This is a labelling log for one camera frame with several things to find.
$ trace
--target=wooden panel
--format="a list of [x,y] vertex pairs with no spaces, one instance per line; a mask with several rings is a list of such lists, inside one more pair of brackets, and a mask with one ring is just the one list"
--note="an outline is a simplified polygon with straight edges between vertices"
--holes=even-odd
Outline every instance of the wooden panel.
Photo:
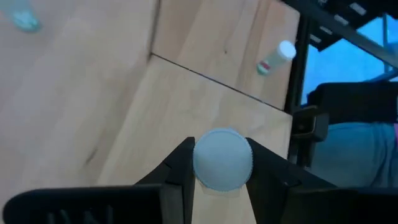
[[[229,88],[153,57],[99,178],[134,184],[187,136],[230,127],[282,157],[292,117]],[[237,198],[205,195],[197,183],[193,223],[255,223],[246,188]]]
[[278,0],[163,0],[153,51],[283,108],[290,64],[268,77],[256,63],[295,42],[299,13]]
[[155,1],[84,0],[58,18],[61,5],[36,6],[36,34],[1,22],[0,39],[15,41],[0,45],[13,58],[0,74],[1,205],[27,189],[95,184],[146,69]]

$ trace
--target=wooden table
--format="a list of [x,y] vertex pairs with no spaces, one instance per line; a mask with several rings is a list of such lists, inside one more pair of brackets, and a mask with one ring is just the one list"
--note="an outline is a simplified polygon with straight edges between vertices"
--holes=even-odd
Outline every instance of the wooden table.
[[[287,156],[290,115],[156,56],[148,60],[155,5],[84,0],[59,26],[49,15],[33,35],[0,24],[11,32],[0,38],[15,41],[0,45],[0,54],[21,66],[0,61],[7,71],[0,74],[1,205],[29,189],[134,184],[187,136],[215,127]],[[246,190],[226,200],[197,186],[193,222],[253,223]]]
[[[292,117],[264,103],[153,57],[99,177],[100,185],[133,184],[187,136],[231,127],[282,157]],[[255,223],[244,187],[237,198],[203,193],[197,183],[193,223]]]
[[298,23],[278,0],[161,0],[153,52],[283,109],[291,63],[266,77],[256,63]]

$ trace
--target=white bottle cap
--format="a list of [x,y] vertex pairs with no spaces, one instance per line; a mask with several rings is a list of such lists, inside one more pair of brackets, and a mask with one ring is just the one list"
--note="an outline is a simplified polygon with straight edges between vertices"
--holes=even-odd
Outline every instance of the white bottle cap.
[[282,41],[279,44],[277,51],[280,57],[288,61],[292,60],[296,56],[296,48],[288,40]]
[[221,192],[239,189],[249,180],[252,164],[248,141],[229,128],[209,131],[193,148],[193,170],[209,189]]

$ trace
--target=plastic bottle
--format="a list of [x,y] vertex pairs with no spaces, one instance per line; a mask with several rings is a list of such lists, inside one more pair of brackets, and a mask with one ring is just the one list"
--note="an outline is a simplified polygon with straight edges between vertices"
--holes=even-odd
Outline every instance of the plastic bottle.
[[291,61],[296,56],[296,48],[288,41],[279,43],[278,47],[264,60],[257,63],[257,72],[260,75],[267,75],[285,62]]
[[25,32],[36,32],[41,28],[29,0],[0,0],[0,11]]

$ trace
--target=blue fabric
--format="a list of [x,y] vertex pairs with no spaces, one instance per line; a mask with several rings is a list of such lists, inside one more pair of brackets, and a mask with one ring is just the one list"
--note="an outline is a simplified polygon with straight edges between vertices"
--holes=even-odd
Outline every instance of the blue fabric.
[[393,124],[334,124],[309,170],[339,187],[398,187],[396,142]]

